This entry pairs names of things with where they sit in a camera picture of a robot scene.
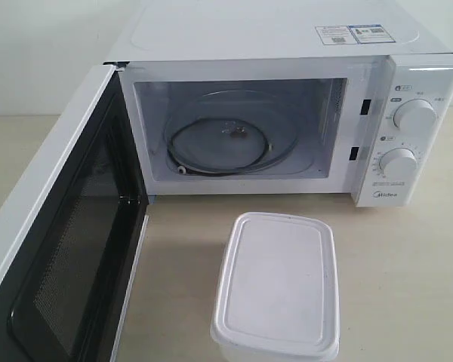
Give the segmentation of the glass turntable plate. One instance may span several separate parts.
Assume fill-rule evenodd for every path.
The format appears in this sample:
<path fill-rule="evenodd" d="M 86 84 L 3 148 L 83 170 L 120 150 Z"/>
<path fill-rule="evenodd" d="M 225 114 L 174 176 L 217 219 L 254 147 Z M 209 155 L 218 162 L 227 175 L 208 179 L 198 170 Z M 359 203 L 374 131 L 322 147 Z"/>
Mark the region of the glass turntable plate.
<path fill-rule="evenodd" d="M 179 106 L 164 129 L 181 174 L 232 176 L 284 161 L 300 136 L 293 109 L 254 90 L 222 90 Z"/>

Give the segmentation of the white plastic lidded container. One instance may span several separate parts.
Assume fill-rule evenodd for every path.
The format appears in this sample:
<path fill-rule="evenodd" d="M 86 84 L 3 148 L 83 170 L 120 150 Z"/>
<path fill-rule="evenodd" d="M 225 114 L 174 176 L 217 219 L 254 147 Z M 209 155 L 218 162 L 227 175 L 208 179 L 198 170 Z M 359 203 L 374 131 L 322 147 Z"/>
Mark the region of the white plastic lidded container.
<path fill-rule="evenodd" d="M 210 333 L 226 361 L 333 361 L 341 320 L 331 227 L 241 214 L 223 254 Z"/>

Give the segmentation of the white Midea microwave body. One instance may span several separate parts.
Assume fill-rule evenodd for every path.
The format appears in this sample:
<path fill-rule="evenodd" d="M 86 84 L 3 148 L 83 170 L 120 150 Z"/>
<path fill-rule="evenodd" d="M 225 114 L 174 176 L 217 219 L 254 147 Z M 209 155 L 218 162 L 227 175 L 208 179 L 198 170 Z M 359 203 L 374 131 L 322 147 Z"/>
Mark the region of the white Midea microwave body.
<path fill-rule="evenodd" d="M 381 24 L 389 44 L 324 45 L 316 26 Z M 144 1 L 106 56 L 121 63 L 142 141 L 147 194 L 348 194 L 359 207 L 410 200 L 453 97 L 453 50 L 395 1 Z M 216 91 L 261 91 L 294 112 L 298 143 L 271 168 L 232 176 L 179 173 L 164 129 L 171 114 Z M 404 103 L 436 112 L 427 132 L 393 123 Z M 414 153 L 409 177 L 379 160 Z"/>

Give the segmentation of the white control knob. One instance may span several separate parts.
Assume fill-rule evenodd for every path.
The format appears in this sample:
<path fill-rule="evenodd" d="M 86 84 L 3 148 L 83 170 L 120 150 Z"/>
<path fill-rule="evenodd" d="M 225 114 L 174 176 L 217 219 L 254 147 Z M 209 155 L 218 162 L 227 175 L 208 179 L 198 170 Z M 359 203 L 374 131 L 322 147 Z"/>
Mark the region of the white control knob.
<path fill-rule="evenodd" d="M 414 153 L 406 148 L 392 149 L 379 160 L 380 169 L 386 177 L 409 177 L 418 169 Z"/>
<path fill-rule="evenodd" d="M 436 122 L 436 112 L 429 102 L 422 99 L 410 100 L 395 112 L 393 123 L 403 133 L 427 132 Z"/>

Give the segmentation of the white microwave door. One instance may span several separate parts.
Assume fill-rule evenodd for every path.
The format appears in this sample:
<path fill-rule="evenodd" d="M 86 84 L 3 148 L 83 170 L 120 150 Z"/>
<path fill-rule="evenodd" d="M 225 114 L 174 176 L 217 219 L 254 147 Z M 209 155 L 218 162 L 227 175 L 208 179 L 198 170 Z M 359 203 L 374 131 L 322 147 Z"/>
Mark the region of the white microwave door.
<path fill-rule="evenodd" d="M 93 67 L 0 208 L 0 361 L 113 361 L 146 231 L 125 65 Z"/>

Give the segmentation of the white blue label sticker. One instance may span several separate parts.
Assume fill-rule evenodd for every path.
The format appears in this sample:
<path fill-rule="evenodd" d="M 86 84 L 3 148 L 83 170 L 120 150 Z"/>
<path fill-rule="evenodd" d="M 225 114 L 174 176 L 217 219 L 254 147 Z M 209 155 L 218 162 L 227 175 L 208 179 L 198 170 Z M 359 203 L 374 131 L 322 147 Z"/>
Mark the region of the white blue label sticker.
<path fill-rule="evenodd" d="M 315 30 L 324 45 L 389 44 L 396 42 L 381 24 L 316 26 Z"/>

